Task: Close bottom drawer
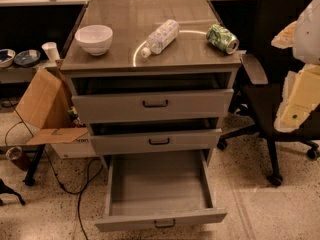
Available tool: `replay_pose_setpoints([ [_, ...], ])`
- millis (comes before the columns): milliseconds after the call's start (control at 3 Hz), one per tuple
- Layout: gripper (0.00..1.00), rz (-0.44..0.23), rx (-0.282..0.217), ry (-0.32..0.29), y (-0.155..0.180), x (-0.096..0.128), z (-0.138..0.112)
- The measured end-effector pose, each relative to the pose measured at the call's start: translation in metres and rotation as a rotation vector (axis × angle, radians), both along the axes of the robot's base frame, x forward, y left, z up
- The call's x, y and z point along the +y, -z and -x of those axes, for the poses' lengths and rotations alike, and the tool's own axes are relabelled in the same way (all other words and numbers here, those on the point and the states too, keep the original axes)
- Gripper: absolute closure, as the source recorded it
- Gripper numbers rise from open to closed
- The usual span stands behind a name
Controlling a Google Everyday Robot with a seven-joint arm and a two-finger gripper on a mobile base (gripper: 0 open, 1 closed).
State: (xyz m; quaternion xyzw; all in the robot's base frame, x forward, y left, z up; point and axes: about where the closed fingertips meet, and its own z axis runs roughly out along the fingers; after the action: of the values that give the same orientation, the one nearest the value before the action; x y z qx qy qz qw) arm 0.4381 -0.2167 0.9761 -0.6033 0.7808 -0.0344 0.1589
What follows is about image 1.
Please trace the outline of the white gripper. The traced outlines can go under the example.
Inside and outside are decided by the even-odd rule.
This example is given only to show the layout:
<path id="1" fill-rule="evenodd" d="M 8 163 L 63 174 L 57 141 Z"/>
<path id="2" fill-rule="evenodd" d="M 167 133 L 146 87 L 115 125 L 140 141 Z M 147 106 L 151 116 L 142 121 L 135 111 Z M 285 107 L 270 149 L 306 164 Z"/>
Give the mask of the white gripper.
<path id="1" fill-rule="evenodd" d="M 298 73 L 289 71 L 274 128 L 285 133 L 297 130 L 319 104 L 320 66 L 305 64 Z"/>

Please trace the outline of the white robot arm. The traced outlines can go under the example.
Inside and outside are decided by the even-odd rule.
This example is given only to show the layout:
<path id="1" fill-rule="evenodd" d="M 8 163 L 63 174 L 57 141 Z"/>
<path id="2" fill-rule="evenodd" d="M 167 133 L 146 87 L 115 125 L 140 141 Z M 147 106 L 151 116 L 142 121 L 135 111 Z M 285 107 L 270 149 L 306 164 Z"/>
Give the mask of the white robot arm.
<path id="1" fill-rule="evenodd" d="M 291 47 L 293 57 L 304 63 L 297 73 L 288 72 L 274 121 L 277 131 L 292 132 L 320 104 L 320 0 L 312 0 L 297 21 L 273 38 L 271 45 Z"/>

